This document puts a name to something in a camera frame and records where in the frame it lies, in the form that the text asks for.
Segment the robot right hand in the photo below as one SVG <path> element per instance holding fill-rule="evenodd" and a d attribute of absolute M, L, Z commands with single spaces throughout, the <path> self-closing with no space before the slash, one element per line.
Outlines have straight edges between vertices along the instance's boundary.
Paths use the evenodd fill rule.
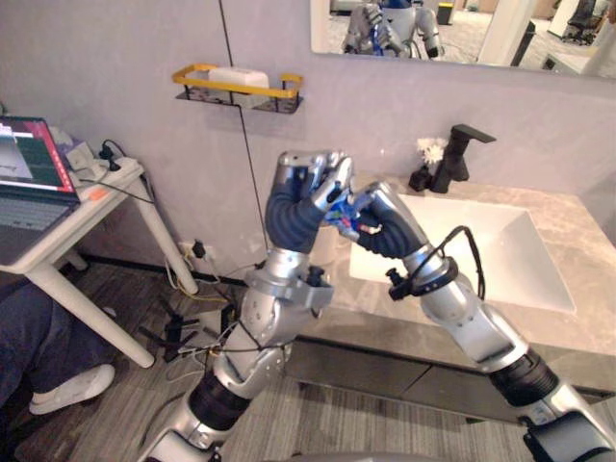
<path fill-rule="evenodd" d="M 358 224 L 347 237 L 372 253 L 403 259 L 428 244 L 428 237 L 394 189 L 372 182 L 351 194 Z"/>

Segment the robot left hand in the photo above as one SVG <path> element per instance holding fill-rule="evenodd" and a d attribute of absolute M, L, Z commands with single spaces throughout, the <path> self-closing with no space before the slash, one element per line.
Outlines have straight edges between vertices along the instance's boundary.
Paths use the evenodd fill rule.
<path fill-rule="evenodd" d="M 271 243 L 308 254 L 321 222 L 350 188 L 353 160 L 342 151 L 288 150 L 277 160 L 265 224 Z"/>

